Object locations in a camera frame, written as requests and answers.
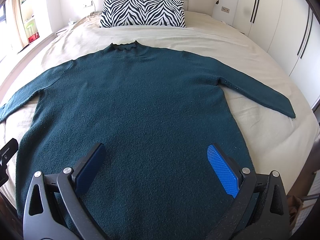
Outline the dark teal knit sweater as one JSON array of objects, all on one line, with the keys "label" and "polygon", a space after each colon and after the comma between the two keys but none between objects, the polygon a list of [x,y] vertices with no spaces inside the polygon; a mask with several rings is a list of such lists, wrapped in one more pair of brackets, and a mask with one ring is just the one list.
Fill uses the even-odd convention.
[{"label": "dark teal knit sweater", "polygon": [[205,239],[233,200],[208,146],[253,168],[222,86],[295,117],[287,97],[220,61],[137,42],[43,72],[1,107],[6,120],[39,97],[16,157],[18,214],[36,171],[60,172],[99,142],[106,159],[82,200],[111,239]]}]

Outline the cream bed sheet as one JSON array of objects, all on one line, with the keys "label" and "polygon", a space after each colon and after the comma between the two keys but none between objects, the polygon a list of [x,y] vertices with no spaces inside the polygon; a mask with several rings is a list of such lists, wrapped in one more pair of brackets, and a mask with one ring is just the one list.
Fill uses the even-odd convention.
[{"label": "cream bed sheet", "polygon": [[131,26],[102,28],[92,13],[59,35],[24,68],[6,93],[5,104],[25,84],[49,68],[106,48],[109,44],[140,44],[184,50],[215,58],[286,96],[296,117],[289,119],[224,89],[226,100],[259,173],[277,170],[291,193],[319,135],[317,119],[306,98],[280,66],[258,45],[233,27],[212,17],[186,12],[185,28]]}]

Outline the red box on shelf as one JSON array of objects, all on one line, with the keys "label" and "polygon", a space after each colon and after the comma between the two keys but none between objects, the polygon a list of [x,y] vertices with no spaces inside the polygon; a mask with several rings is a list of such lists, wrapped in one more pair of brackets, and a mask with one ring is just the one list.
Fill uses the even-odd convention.
[{"label": "red box on shelf", "polygon": [[28,38],[28,41],[29,41],[29,43],[32,43],[32,42],[34,42],[36,39],[38,39],[40,36],[39,36],[39,33],[38,32],[36,32],[36,33],[34,33],[33,35],[31,35],[29,38]]}]

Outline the zebra print pillow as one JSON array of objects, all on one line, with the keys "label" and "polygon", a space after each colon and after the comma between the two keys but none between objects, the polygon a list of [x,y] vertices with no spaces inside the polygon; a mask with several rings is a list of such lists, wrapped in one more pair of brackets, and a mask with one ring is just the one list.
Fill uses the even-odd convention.
[{"label": "zebra print pillow", "polygon": [[180,0],[104,0],[102,28],[131,25],[184,28],[184,3]]}]

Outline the wall power socket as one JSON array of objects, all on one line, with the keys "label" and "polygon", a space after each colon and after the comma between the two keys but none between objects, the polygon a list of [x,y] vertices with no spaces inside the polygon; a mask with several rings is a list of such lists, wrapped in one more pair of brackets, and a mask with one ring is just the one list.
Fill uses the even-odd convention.
[{"label": "wall power socket", "polygon": [[226,8],[226,7],[221,7],[221,11],[226,12],[226,13],[229,13],[229,9]]}]

